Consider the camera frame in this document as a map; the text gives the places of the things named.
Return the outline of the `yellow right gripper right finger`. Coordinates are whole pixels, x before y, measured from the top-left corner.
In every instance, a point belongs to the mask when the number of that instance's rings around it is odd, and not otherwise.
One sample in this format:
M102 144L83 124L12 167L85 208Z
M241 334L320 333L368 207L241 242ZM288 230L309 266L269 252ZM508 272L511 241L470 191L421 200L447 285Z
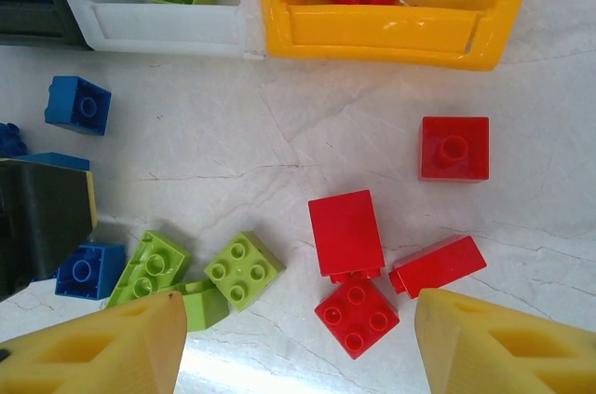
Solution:
M440 289L414 328L433 393L592 393L595 334Z

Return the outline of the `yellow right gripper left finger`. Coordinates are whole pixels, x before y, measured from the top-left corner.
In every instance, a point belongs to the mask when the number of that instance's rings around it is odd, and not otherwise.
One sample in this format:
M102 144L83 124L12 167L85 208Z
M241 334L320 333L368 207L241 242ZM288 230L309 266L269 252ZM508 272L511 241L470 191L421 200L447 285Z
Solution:
M179 292L159 292L1 345L4 393L171 393L187 335Z

